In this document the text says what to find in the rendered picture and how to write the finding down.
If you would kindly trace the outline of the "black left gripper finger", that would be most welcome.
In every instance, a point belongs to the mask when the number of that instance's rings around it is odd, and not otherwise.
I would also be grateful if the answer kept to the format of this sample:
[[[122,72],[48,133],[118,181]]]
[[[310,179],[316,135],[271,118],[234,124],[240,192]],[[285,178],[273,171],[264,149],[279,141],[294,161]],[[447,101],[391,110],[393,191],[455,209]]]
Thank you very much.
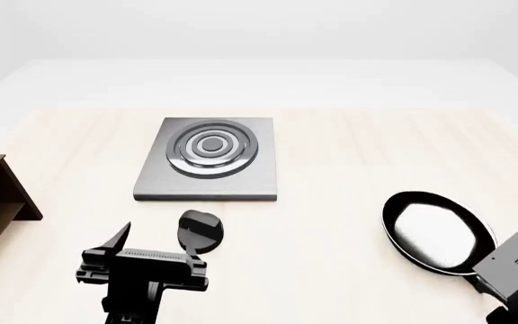
[[[188,210],[178,222],[177,239],[181,248],[192,258],[219,247],[224,238],[222,220],[208,212]]]
[[[115,256],[123,250],[126,240],[130,234],[131,222],[123,226],[111,239],[103,244],[103,252],[106,257]]]

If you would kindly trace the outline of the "silver square stove with burner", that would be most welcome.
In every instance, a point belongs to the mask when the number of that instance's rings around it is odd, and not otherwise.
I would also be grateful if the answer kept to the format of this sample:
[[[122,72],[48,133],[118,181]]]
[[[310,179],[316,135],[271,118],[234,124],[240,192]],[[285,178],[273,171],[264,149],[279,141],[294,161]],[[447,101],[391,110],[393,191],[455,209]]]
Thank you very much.
[[[133,188],[138,202],[277,199],[272,118],[164,118]]]

